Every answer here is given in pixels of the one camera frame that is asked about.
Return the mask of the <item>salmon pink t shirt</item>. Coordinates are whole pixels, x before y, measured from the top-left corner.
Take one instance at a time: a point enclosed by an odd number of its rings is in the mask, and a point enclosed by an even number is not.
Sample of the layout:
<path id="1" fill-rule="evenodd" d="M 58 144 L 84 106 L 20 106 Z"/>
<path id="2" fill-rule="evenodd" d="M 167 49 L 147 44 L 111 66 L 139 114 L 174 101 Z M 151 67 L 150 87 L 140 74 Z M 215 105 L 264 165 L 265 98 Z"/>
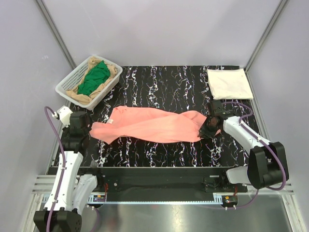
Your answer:
<path id="1" fill-rule="evenodd" d="M 207 117 L 198 111 L 167 112 L 150 107 L 118 106 L 106 123 L 95 122 L 91 137 L 111 144 L 119 137 L 154 143 L 198 142 Z"/>

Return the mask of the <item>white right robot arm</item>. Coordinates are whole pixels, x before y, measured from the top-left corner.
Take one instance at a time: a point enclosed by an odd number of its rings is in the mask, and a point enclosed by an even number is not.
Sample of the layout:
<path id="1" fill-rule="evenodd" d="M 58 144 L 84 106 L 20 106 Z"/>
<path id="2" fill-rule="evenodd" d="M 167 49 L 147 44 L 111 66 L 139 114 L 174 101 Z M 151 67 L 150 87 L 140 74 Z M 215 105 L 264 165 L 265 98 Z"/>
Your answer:
<path id="1" fill-rule="evenodd" d="M 255 189 L 282 190 L 289 179 L 285 148 L 271 142 L 250 128 L 242 116 L 226 110 L 226 102 L 213 100 L 207 104 L 209 115 L 199 129 L 198 136 L 213 138 L 218 131 L 233 137 L 249 154 L 247 166 L 234 167 L 219 179 L 223 191 L 231 191 L 237 184 L 252 185 Z"/>

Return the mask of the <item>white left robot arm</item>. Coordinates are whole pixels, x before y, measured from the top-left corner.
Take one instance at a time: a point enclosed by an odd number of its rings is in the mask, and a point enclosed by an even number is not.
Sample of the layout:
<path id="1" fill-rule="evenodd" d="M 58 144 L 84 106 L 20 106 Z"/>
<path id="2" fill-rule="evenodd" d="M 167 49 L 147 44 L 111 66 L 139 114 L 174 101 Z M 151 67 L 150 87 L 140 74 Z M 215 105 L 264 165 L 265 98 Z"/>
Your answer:
<path id="1" fill-rule="evenodd" d="M 86 112 L 73 112 L 66 106 L 52 115 L 64 126 L 62 137 L 57 138 L 59 166 L 50 196 L 33 221 L 41 232 L 79 232 L 91 192 L 104 187 L 104 179 L 96 174 L 77 175 L 89 145 L 92 119 Z"/>

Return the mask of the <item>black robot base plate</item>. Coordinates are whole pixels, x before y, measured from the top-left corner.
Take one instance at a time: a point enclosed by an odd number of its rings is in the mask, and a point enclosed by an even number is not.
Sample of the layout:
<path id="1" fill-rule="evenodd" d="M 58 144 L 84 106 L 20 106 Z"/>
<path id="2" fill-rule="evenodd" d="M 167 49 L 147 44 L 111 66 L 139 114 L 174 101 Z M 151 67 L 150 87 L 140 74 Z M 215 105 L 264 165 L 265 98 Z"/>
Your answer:
<path id="1" fill-rule="evenodd" d="M 239 184 L 229 184 L 225 167 L 82 167 L 78 174 L 93 174 L 98 178 L 97 191 L 104 190 L 104 184 L 113 181 L 121 190 L 126 188 L 190 188 L 205 186 L 229 191 Z"/>

